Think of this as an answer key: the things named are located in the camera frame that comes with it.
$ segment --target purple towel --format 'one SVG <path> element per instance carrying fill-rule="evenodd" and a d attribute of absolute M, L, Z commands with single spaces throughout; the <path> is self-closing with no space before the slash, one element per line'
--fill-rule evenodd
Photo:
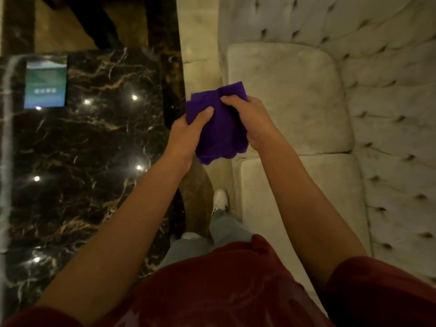
<path fill-rule="evenodd" d="M 199 161 L 209 165 L 214 159 L 233 158 L 248 148 L 247 130 L 238 111 L 221 102 L 221 96 L 237 95 L 248 101 L 242 82 L 220 87 L 214 91 L 194 93 L 186 102 L 186 121 L 191 124 L 209 106 L 214 107 L 212 119 L 204 126 L 195 153 Z"/>

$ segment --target white tufted sofa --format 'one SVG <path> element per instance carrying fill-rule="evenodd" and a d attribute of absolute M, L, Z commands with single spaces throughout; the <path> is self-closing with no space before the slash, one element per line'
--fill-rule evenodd
<path fill-rule="evenodd" d="M 436 286 L 436 0 L 220 0 L 219 7 L 224 82 L 243 80 L 264 100 L 368 252 Z M 255 151 L 233 166 L 239 215 L 282 245 L 280 221 L 262 219 L 277 211 Z M 259 200 L 265 207 L 250 209 Z"/>

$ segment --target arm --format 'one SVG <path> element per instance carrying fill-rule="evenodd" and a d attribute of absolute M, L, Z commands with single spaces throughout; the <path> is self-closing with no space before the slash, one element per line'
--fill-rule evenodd
<path fill-rule="evenodd" d="M 234 95 L 222 101 L 238 110 L 295 252 L 315 286 L 324 289 L 336 267 L 348 258 L 366 256 L 365 248 L 311 179 L 262 102 Z"/>
<path fill-rule="evenodd" d="M 184 116 L 173 124 L 162 158 L 55 277 L 37 305 L 58 309 L 87 326 L 125 298 L 212 114 L 208 108 L 189 126 Z"/>

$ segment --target person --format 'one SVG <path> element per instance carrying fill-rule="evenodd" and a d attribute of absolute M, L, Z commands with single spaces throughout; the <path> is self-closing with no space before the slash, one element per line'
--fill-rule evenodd
<path fill-rule="evenodd" d="M 163 156 L 47 287 L 18 326 L 436 326 L 436 290 L 368 257 L 257 98 L 236 108 L 259 153 L 286 232 L 329 318 L 260 235 L 214 196 L 212 240 L 185 234 L 132 289 L 213 108 L 177 120 Z"/>

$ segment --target marble tabletop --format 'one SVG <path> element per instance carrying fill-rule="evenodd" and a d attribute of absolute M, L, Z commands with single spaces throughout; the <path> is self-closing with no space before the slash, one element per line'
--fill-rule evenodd
<path fill-rule="evenodd" d="M 68 54 L 67 105 L 24 109 L 26 59 L 0 59 L 3 319 L 33 304 L 163 153 L 160 56 L 148 48 Z M 139 275 L 181 233 L 175 198 Z"/>

